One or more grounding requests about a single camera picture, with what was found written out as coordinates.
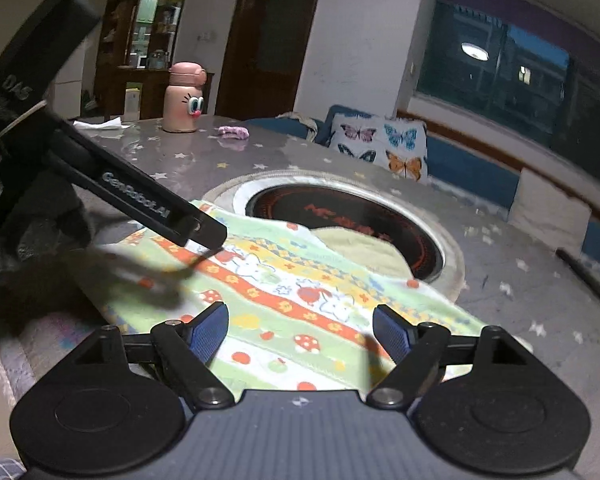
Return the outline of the colourful patterned child garment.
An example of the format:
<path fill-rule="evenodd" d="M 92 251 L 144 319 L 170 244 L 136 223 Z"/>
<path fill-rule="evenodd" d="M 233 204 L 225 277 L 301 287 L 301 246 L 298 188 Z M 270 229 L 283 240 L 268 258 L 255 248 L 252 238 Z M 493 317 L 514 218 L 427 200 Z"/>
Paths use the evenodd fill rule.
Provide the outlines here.
<path fill-rule="evenodd" d="M 146 333 L 188 322 L 221 301 L 230 328 L 212 372 L 230 391 L 367 391 L 392 369 L 373 335 L 373 310 L 392 307 L 408 322 L 433 322 L 459 335 L 478 318 L 414 278 L 379 275 L 330 250 L 310 230 L 201 204 L 227 228 L 216 254 L 141 230 L 91 250 L 80 282 L 107 321 Z"/>

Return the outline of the white tissue paper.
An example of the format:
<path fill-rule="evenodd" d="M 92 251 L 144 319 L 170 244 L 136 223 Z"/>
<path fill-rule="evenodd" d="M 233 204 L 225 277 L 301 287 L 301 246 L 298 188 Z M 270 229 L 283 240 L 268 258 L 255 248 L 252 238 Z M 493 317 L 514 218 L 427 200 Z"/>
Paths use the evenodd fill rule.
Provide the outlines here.
<path fill-rule="evenodd" d="M 120 117 L 106 120 L 106 122 L 99 122 L 98 124 L 94 124 L 94 122 L 81 122 L 80 120 L 75 120 L 72 125 L 77 129 L 93 131 L 125 130 L 130 128 L 130 125 L 125 125 Z"/>

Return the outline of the round induction cooker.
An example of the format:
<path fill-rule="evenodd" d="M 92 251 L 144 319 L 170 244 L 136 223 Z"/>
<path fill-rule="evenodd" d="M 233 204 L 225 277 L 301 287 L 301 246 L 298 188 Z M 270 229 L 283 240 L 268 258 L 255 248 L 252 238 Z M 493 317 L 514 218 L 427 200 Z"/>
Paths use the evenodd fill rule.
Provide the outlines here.
<path fill-rule="evenodd" d="M 460 245 L 435 214 L 398 194 L 336 174 L 291 169 L 230 179 L 205 192 L 204 200 L 235 214 L 309 229 L 343 228 L 384 240 L 400 252 L 416 278 L 451 301 L 464 285 Z"/>

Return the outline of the pink cartoon bottle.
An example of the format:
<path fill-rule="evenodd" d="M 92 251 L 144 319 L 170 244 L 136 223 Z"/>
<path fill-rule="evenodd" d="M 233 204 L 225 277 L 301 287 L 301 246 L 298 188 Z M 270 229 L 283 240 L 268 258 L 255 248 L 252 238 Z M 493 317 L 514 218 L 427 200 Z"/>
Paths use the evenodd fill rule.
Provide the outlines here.
<path fill-rule="evenodd" d="M 206 82 L 207 73 L 197 63 L 179 62 L 171 67 L 163 102 L 164 131 L 190 133 L 197 130 L 197 119 L 204 108 L 202 90 Z"/>

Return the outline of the pink hair scrunchie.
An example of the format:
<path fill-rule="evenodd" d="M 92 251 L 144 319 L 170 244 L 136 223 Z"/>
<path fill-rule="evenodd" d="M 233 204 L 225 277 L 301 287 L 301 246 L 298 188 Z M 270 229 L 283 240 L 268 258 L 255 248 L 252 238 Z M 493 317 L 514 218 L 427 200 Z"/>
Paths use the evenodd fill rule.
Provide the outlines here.
<path fill-rule="evenodd" d="M 247 140 L 250 137 L 249 130 L 242 126 L 226 125 L 217 128 L 216 131 L 216 135 L 221 139 Z"/>

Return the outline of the wooden display cabinet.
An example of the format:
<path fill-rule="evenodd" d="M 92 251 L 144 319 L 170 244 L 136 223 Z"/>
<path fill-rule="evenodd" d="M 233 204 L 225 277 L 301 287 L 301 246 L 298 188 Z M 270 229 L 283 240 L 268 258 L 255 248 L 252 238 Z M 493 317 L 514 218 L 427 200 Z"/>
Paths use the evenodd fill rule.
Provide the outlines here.
<path fill-rule="evenodd" d="M 93 99 L 109 119 L 124 114 L 126 92 L 140 92 L 142 119 L 162 115 L 185 0 L 107 0 Z"/>

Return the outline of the blue sofa bench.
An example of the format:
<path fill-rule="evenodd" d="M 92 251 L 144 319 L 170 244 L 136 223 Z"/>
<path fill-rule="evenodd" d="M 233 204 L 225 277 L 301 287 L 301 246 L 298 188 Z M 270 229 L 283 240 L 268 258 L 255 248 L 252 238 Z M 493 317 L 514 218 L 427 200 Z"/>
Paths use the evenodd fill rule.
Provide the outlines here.
<path fill-rule="evenodd" d="M 372 114 L 335 104 L 330 107 L 324 120 L 316 123 L 314 142 L 328 145 L 332 133 L 332 120 L 337 114 L 347 118 L 372 118 Z M 258 126 L 276 133 L 309 139 L 309 129 L 297 119 L 290 117 L 263 117 L 247 119 L 246 124 Z M 430 177 L 460 188 L 471 195 L 504 208 L 506 212 L 514 203 L 520 172 L 503 166 L 491 159 L 471 153 L 463 145 L 449 142 L 442 136 L 427 131 L 427 167 Z M 592 207 L 592 219 L 582 246 L 582 252 L 600 263 L 600 214 Z"/>

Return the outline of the butterfly print pillow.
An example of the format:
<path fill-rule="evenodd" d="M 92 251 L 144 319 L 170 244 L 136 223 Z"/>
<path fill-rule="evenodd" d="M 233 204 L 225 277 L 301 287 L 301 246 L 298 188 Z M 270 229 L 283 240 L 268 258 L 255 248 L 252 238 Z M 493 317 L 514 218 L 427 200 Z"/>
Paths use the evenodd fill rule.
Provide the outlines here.
<path fill-rule="evenodd" d="M 332 150 L 396 176 L 422 182 L 428 178 L 427 127 L 420 120 L 339 113 L 328 140 Z"/>

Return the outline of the black remote control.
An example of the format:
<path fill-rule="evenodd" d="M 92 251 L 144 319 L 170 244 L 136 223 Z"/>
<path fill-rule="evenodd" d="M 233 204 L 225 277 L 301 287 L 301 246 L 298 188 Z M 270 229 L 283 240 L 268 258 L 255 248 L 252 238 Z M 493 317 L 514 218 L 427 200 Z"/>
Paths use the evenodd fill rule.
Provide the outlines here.
<path fill-rule="evenodd" d="M 578 258 L 571 255 L 564 248 L 555 250 L 555 255 L 562 260 L 571 271 L 576 274 L 576 277 L 586 285 L 592 294 L 600 300 L 600 278 L 598 278 L 591 269 L 589 269 Z"/>

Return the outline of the beige cushion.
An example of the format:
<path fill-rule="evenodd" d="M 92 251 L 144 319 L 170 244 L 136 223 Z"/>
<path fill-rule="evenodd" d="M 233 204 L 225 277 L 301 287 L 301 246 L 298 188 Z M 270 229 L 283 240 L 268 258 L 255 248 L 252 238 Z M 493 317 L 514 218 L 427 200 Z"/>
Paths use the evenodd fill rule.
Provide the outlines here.
<path fill-rule="evenodd" d="M 549 180 L 524 168 L 516 188 L 507 222 L 552 249 L 565 249 L 575 256 L 591 219 L 591 208 L 569 197 Z"/>

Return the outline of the brown wooden door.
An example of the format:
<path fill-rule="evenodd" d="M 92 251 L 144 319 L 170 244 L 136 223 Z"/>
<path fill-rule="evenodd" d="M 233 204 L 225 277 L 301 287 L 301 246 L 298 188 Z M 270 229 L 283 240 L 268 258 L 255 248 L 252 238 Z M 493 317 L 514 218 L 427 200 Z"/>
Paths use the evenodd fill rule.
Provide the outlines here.
<path fill-rule="evenodd" d="M 294 109 L 317 0 L 237 0 L 214 112 L 233 119 Z"/>

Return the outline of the dark window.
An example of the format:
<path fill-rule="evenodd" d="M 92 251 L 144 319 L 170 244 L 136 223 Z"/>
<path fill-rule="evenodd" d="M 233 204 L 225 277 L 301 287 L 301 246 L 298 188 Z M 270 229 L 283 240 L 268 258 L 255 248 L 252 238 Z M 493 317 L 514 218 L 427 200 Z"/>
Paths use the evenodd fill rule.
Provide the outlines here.
<path fill-rule="evenodd" d="M 437 0 L 417 89 L 600 181 L 600 43 L 526 0 Z"/>

